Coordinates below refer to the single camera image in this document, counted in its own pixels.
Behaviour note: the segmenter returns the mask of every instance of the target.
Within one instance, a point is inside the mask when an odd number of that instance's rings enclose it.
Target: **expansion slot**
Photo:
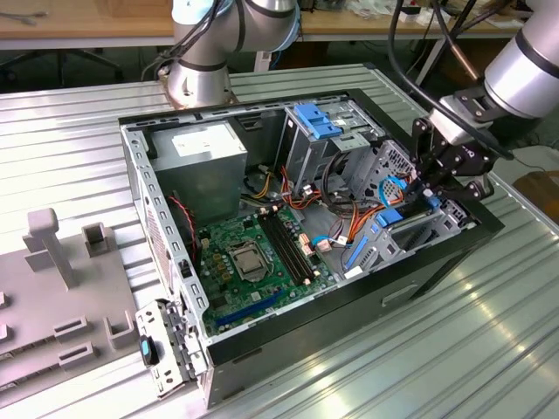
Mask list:
[[[284,294],[283,290],[276,292],[275,294],[268,297],[267,299],[263,299],[258,303],[242,308],[234,313],[227,314],[221,319],[216,319],[216,324],[218,326],[224,326],[229,323],[232,323],[233,321],[244,319],[245,317],[248,317],[251,314],[254,314],[255,312],[259,312],[260,310],[265,310],[266,308],[273,306],[278,300],[278,298],[281,297],[283,294]]]
[[[259,224],[296,285],[314,278],[313,271],[276,214],[259,216]]]

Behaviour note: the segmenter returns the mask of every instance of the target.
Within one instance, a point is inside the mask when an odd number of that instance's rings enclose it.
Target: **metal bracket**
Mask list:
[[[188,381],[208,369],[208,363],[197,336],[188,333],[188,324],[178,314],[174,302],[158,299],[152,301],[136,313],[141,342],[146,343],[147,355],[149,350],[155,350],[155,356],[149,357],[147,367],[151,370],[157,396],[163,398]]]

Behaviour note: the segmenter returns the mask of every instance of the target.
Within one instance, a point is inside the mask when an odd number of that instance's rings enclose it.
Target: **metal table surface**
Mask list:
[[[360,87],[407,130],[423,112],[361,65],[231,81],[241,100]],[[29,209],[52,206],[61,236],[94,221],[115,229],[138,306],[162,296],[116,117],[167,109],[155,83],[0,96],[0,251],[23,247]],[[557,417],[556,227],[503,186],[486,204],[506,229],[433,292],[209,413],[194,384],[158,401],[138,353],[0,417]]]

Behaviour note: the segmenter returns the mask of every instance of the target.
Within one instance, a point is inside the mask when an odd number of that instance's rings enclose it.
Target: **red cable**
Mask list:
[[[190,234],[192,235],[192,263],[194,264],[196,260],[196,237],[194,235],[194,225],[192,219],[190,218],[189,211],[181,204],[181,202],[175,199],[173,196],[167,196],[172,202],[174,202],[181,210],[183,210],[186,219],[189,221]]]

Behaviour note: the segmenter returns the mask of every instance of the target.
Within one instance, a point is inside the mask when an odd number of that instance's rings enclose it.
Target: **ram slot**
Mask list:
[[[275,215],[259,216],[262,230],[278,253],[279,259],[289,271],[294,283],[302,285],[305,279],[311,280],[314,275],[297,245],[292,241],[283,223]]]

